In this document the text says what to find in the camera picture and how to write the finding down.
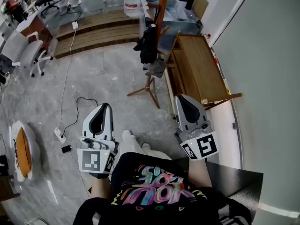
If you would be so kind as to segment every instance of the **graphic print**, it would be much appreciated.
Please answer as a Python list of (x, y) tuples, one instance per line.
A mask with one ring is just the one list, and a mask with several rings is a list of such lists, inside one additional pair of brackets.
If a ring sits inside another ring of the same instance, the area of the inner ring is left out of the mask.
[(208, 156), (217, 151), (214, 137), (211, 135), (197, 139), (201, 157)]
[(134, 204), (137, 211), (143, 210), (142, 206), (154, 205), (155, 210), (163, 210), (164, 206), (177, 203), (180, 198), (187, 198), (190, 203), (197, 201), (196, 196), (206, 198), (199, 190), (195, 194), (196, 191), (186, 190), (182, 177), (159, 167), (140, 165), (135, 171), (141, 175), (135, 175), (134, 181), (122, 183), (122, 190), (112, 205)]
[(82, 151), (82, 169), (100, 171), (100, 152)]

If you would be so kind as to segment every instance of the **forearm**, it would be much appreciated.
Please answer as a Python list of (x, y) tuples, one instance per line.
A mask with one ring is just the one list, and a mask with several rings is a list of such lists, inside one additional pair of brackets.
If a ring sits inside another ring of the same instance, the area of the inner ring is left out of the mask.
[(94, 177), (92, 179), (93, 179), (92, 192), (91, 192), (92, 197), (101, 197), (101, 198), (109, 199), (110, 188), (111, 188), (111, 185), (109, 184), (109, 179), (108, 178), (97, 179)]
[(211, 187), (205, 160), (189, 161), (188, 180), (196, 187)]

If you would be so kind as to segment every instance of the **hanging clothes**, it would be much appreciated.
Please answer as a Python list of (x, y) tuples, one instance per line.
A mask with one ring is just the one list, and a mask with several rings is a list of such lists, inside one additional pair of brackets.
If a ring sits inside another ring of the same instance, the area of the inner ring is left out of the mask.
[(137, 41), (137, 45), (133, 48), (135, 51), (141, 51), (141, 63), (153, 63), (158, 55), (156, 48), (157, 27), (151, 24), (144, 32), (143, 37)]
[(162, 78), (166, 68), (166, 63), (163, 59), (156, 59), (153, 63), (144, 64), (143, 70), (148, 70), (146, 75), (153, 75)]

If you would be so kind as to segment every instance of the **black t-shirt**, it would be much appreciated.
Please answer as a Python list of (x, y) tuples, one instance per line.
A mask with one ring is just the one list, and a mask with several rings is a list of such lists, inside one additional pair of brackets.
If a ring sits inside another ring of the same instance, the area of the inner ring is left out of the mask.
[(219, 209), (228, 204), (232, 214), (251, 223), (244, 206), (213, 188), (196, 188), (171, 160), (125, 153), (112, 173), (111, 190), (111, 201), (85, 201), (74, 225), (91, 225), (96, 212), (99, 224), (220, 224)]

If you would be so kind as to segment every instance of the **water bottle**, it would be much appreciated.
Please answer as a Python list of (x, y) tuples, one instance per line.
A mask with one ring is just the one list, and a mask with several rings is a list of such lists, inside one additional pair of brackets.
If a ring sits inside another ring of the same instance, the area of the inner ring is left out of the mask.
[(124, 12), (129, 17), (138, 18), (140, 15), (140, 0), (124, 0)]

